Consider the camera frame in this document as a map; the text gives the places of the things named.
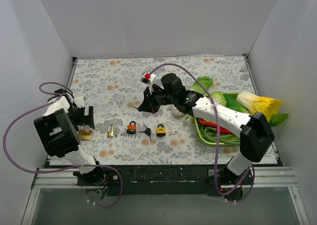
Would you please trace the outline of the yellow padlock keys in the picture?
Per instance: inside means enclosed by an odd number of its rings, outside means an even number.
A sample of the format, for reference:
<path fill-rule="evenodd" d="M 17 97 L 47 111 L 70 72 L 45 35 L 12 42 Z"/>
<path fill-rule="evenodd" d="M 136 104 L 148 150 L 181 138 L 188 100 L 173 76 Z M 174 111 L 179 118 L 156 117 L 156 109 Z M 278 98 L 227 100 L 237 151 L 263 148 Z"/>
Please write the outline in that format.
<path fill-rule="evenodd" d="M 168 135 L 171 136 L 171 135 L 176 135 L 178 134 L 178 130 L 171 130 L 169 131 Z"/>

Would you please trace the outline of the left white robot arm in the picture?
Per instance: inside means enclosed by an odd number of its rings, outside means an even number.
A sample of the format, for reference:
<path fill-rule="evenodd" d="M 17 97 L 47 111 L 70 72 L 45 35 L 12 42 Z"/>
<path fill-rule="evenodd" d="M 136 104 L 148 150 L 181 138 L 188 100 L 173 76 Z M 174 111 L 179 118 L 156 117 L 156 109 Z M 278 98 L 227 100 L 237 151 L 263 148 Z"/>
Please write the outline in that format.
<path fill-rule="evenodd" d="M 94 107 L 85 114 L 85 99 L 75 98 L 66 89 L 58 89 L 48 99 L 49 106 L 43 116 L 34 120 L 42 145 L 51 157 L 64 159 L 79 166 L 74 175 L 86 183 L 101 185 L 106 174 L 99 162 L 81 147 L 81 140 L 91 140 L 94 124 Z"/>

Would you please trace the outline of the yellow padlock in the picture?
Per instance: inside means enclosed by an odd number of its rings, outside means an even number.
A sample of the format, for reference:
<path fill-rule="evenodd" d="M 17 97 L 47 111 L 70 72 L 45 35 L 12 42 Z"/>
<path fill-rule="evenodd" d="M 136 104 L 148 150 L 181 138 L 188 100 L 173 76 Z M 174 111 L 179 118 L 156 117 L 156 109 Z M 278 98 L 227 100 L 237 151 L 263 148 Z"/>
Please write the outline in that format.
<path fill-rule="evenodd" d="M 156 131 L 156 136 L 157 137 L 164 137 L 166 135 L 166 128 L 163 124 L 158 124 L 157 125 L 157 131 Z"/>

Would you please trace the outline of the large brass padlock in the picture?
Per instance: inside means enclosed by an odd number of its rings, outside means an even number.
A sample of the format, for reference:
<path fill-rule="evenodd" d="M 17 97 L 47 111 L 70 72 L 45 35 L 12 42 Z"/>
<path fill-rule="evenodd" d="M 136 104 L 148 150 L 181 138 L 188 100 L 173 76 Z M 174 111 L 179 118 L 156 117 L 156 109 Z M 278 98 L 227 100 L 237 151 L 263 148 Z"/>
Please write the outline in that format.
<path fill-rule="evenodd" d="M 80 129 L 78 136 L 82 141 L 90 141 L 92 139 L 92 129 Z"/>

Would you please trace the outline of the small brass padlock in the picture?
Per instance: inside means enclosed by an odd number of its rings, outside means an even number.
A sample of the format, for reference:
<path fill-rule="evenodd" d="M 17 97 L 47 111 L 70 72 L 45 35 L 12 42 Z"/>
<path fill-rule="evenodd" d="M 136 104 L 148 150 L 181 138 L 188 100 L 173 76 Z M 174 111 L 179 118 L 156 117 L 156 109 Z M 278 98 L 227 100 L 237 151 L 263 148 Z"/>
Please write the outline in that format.
<path fill-rule="evenodd" d="M 115 133 L 114 133 L 114 127 L 112 124 L 108 125 L 108 129 L 107 129 L 107 138 L 112 138 L 114 137 Z"/>

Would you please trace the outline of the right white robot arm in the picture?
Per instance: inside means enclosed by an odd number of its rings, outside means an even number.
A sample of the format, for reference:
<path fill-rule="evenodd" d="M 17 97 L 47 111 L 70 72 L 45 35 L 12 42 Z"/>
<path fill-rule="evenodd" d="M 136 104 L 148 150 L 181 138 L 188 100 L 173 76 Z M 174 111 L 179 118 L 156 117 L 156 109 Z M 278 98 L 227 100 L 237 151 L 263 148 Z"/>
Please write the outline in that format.
<path fill-rule="evenodd" d="M 200 93 L 187 90 L 179 77 L 169 73 L 161 78 L 162 86 L 155 84 L 154 74 L 145 74 L 141 81 L 147 84 L 144 100 L 138 111 L 156 113 L 160 106 L 174 105 L 180 112 L 190 116 L 219 122 L 220 126 L 240 139 L 240 150 L 224 169 L 224 178 L 235 184 L 252 163 L 262 160 L 275 136 L 266 117 L 256 112 L 253 115 L 241 113 L 225 106 L 213 105 Z"/>

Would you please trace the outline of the orange padlock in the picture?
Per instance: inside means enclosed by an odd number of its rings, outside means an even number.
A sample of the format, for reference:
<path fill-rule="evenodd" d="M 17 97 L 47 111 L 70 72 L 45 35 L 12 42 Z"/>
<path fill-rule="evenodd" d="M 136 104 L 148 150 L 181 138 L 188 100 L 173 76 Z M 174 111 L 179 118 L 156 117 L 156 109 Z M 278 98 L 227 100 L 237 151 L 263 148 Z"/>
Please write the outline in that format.
<path fill-rule="evenodd" d="M 137 125 L 135 121 L 131 121 L 127 126 L 127 134 L 136 134 Z"/>

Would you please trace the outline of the orange padlock keys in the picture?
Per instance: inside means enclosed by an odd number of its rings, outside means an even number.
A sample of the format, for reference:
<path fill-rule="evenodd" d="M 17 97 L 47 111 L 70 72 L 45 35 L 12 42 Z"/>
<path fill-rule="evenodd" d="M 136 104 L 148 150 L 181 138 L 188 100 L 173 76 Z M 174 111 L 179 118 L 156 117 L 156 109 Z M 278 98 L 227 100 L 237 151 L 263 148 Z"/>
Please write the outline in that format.
<path fill-rule="evenodd" d="M 152 140 L 151 139 L 152 131 L 145 123 L 143 123 L 143 129 L 139 130 L 139 132 L 146 134 L 149 137 L 150 141 Z"/>

